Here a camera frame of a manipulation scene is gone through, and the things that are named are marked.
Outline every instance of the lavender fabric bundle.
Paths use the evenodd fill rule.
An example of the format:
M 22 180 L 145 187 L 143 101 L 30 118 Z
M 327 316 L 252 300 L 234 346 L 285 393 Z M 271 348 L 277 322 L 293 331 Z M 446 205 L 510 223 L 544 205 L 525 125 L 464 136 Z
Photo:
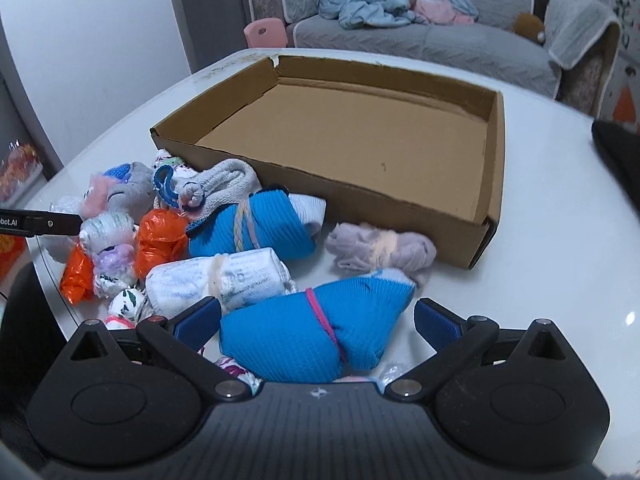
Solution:
M 418 233 L 396 233 L 367 224 L 338 224 L 324 245 L 341 269 L 372 272 L 394 267 L 411 276 L 429 267 L 436 247 Z

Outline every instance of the brown plush toy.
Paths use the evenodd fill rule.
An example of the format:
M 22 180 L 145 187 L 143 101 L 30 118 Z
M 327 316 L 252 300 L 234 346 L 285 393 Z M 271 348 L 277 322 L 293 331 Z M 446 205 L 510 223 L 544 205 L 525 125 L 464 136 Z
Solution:
M 513 32 L 537 44 L 545 44 L 545 24 L 529 12 L 521 12 L 513 23 Z

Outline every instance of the pink plush toy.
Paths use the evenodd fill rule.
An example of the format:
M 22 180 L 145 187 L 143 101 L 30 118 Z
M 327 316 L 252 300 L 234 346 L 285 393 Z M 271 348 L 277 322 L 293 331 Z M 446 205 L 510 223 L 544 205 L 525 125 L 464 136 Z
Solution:
M 107 197 L 109 190 L 120 181 L 112 176 L 96 173 L 91 177 L 89 191 L 84 196 L 84 201 L 80 206 L 80 216 L 82 218 L 94 218 L 100 213 L 107 211 Z

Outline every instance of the open cardboard tray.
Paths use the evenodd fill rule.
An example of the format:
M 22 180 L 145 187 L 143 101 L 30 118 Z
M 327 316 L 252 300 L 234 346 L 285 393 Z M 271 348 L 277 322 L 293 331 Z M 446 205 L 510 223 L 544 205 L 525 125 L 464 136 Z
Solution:
M 500 218 L 502 94 L 452 78 L 265 57 L 151 134 L 198 170 L 242 158 L 263 186 L 322 197 L 328 221 L 425 234 L 458 267 L 475 265 Z

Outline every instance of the pink plastic chair back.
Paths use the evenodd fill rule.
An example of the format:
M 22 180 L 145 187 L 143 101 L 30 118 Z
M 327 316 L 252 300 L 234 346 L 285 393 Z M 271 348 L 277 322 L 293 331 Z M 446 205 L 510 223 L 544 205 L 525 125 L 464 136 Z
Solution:
M 284 48 L 289 43 L 284 23 L 279 18 L 263 18 L 244 28 L 249 48 Z

